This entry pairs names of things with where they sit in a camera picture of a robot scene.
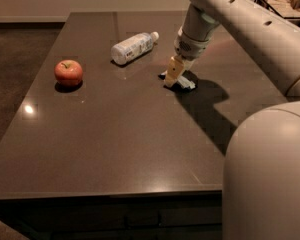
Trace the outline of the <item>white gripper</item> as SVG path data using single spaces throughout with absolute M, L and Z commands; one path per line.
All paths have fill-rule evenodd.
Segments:
M 183 32 L 182 28 L 178 30 L 177 37 L 174 40 L 176 56 L 170 58 L 164 73 L 164 83 L 167 87 L 172 87 L 185 69 L 189 70 L 191 68 L 194 61 L 207 48 L 209 42 L 210 39 L 204 41 L 193 40 Z

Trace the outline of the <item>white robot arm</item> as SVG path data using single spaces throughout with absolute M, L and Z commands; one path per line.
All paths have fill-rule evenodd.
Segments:
M 245 99 L 262 98 L 229 141 L 224 162 L 223 240 L 300 240 L 300 28 L 250 0 L 189 0 L 164 74 L 184 77 L 222 25 L 255 65 L 225 61 Z

